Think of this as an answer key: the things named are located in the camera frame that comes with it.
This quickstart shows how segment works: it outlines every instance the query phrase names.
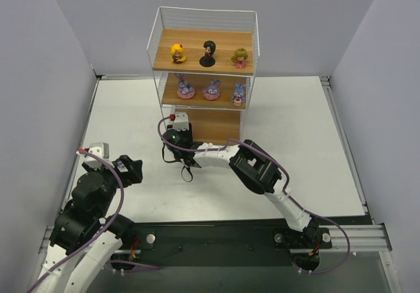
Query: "white floor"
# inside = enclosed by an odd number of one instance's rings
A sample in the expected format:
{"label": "white floor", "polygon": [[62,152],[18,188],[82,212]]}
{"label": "white floor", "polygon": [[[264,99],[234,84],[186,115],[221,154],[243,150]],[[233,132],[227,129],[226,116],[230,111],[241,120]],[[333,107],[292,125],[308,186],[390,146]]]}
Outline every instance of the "white floor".
{"label": "white floor", "polygon": [[[99,83],[84,147],[108,142],[112,160],[127,154],[144,163],[143,182],[125,190],[122,215],[135,222],[282,218],[231,170],[194,169],[194,181],[184,182],[182,165],[161,160],[160,119],[152,80]],[[256,78],[242,138],[286,168],[292,196],[310,211],[364,214],[318,77]],[[75,179],[84,172],[79,166]],[[118,201],[117,192],[108,214]]]}

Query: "gray wall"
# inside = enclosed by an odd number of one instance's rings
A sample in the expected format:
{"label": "gray wall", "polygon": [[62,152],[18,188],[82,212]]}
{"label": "gray wall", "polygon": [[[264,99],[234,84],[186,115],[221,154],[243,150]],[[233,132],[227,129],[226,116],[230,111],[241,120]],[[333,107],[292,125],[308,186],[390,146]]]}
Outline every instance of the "gray wall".
{"label": "gray wall", "polygon": [[94,73],[55,0],[0,0],[0,292],[25,292],[58,211]]}
{"label": "gray wall", "polygon": [[420,287],[420,0],[375,0],[332,76],[367,204],[404,292]]}
{"label": "gray wall", "polygon": [[255,10],[260,75],[330,75],[373,0],[57,0],[97,74],[150,75],[159,6]]}

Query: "blonde figurine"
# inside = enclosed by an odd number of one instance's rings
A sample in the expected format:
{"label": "blonde figurine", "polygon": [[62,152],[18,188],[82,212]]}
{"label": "blonde figurine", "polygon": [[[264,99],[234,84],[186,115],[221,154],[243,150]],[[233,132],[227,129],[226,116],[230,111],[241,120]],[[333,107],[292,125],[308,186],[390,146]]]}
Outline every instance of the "blonde figurine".
{"label": "blonde figurine", "polygon": [[235,54],[232,56],[231,61],[235,63],[235,67],[243,69],[246,66],[245,61],[248,59],[248,52],[246,49],[237,49]]}
{"label": "blonde figurine", "polygon": [[171,47],[172,61],[175,64],[181,64],[186,60],[184,47],[181,44],[174,44]]}

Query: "white wire frame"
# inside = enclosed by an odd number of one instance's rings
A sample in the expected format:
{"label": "white wire frame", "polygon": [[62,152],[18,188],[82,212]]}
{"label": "white wire frame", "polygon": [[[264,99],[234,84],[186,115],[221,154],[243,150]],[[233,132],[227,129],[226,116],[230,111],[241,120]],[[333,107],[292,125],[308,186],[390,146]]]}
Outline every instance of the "white wire frame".
{"label": "white wire frame", "polygon": [[[163,93],[165,92],[166,82],[170,73],[163,72],[160,76],[159,83],[156,87],[157,97],[159,99],[159,104],[162,108],[172,108],[173,104],[164,104],[163,103]],[[252,78],[246,79],[246,90],[245,90],[245,108],[231,108],[231,107],[211,107],[211,106],[184,106],[184,105],[175,105],[179,109],[212,109],[212,110],[228,110],[228,111],[246,111],[248,108],[248,101],[251,99],[251,84],[253,84]]]}
{"label": "white wire frame", "polygon": [[[152,32],[150,34],[147,45],[147,52],[150,61],[150,67],[153,69],[154,60],[159,47],[159,41],[164,28],[179,28],[179,29],[213,29],[221,31],[249,31],[253,34],[253,75],[229,74],[233,77],[247,77],[246,78],[246,107],[241,109],[241,129],[242,134],[247,117],[247,110],[250,105],[253,85],[255,81],[255,74],[257,73],[260,45],[259,45],[259,30],[258,18],[255,11],[249,10],[211,10],[211,9],[193,9],[193,8],[179,8],[179,7],[160,7],[156,12],[156,17]],[[196,74],[215,74],[215,73],[197,73],[193,71],[183,71],[183,73]],[[170,104],[162,104],[163,92],[165,90],[168,73],[161,74],[159,81],[156,80],[156,75],[153,71],[154,82],[156,86],[157,97],[163,108],[171,108]],[[223,109],[223,110],[239,110],[222,107],[201,107],[201,106],[176,106],[176,108],[194,108],[194,109]]]}
{"label": "white wire frame", "polygon": [[214,29],[221,31],[245,31],[253,34],[252,75],[235,74],[238,77],[253,77],[257,72],[260,56],[258,18],[255,11],[209,10],[178,7],[159,7],[147,44],[150,64],[153,65],[164,28]]}

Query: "screw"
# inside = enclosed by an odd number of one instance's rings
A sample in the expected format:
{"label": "screw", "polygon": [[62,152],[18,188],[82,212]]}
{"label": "screw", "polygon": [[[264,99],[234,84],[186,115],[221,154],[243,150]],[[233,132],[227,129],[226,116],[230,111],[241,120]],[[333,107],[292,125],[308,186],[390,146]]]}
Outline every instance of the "screw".
{"label": "screw", "polygon": [[279,234],[279,233],[275,234],[274,241],[276,243],[281,243],[283,241],[283,235],[282,234]]}
{"label": "screw", "polygon": [[155,235],[149,234],[146,236],[146,242],[149,244],[153,244],[155,242]]}
{"label": "screw", "polygon": [[323,233],[322,234],[322,241],[325,243],[329,243],[331,241],[331,236],[329,236],[328,233]]}

